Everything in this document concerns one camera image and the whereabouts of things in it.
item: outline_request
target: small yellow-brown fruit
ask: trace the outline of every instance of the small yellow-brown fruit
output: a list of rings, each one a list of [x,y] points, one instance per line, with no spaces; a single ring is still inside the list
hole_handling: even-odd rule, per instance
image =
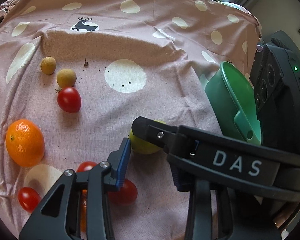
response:
[[[72,87],[77,81],[77,75],[72,69],[62,69],[57,74],[57,83],[59,87]]]
[[[57,67],[57,62],[53,57],[45,57],[41,63],[40,68],[46,75],[51,75]]]
[[[160,120],[155,120],[155,121],[165,124],[165,122]],[[152,154],[161,149],[157,145],[154,145],[152,143],[149,143],[145,140],[138,138],[137,136],[134,136],[132,130],[130,130],[129,139],[131,141],[132,150],[139,154]]]

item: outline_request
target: black deer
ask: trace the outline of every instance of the black deer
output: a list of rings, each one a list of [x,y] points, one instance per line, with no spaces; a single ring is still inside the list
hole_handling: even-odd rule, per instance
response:
[[[84,20],[83,17],[82,17],[82,18],[78,18],[78,19],[79,19],[79,22],[74,26],[74,28],[72,28],[72,30],[77,29],[77,32],[79,30],[87,30],[89,32],[89,31],[95,31],[96,28],[98,27],[98,25],[97,26],[91,26],[91,25],[85,25],[84,24],[84,23],[86,23],[86,21],[92,20],[92,18],[87,18],[87,19]]]

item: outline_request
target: green basket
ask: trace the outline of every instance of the green basket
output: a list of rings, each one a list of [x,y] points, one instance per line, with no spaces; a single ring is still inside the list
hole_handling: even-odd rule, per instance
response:
[[[222,62],[205,92],[224,136],[260,145],[253,88],[239,70]]]

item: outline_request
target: metal bolt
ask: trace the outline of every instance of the metal bolt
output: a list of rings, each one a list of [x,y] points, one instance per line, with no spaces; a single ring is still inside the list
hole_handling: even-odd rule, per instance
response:
[[[158,132],[157,137],[161,139],[163,137],[163,132]]]
[[[66,176],[72,176],[72,174],[73,174],[73,170],[66,170],[65,171]]]
[[[107,168],[107,167],[109,167],[109,165],[110,165],[109,162],[101,162],[101,163],[100,163],[100,166],[101,166],[102,168]]]

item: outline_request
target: beige wall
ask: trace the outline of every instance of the beige wall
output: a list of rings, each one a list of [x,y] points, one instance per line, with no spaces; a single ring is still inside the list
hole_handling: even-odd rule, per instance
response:
[[[298,0],[260,0],[250,12],[262,25],[266,37],[282,30],[300,49],[300,3]]]

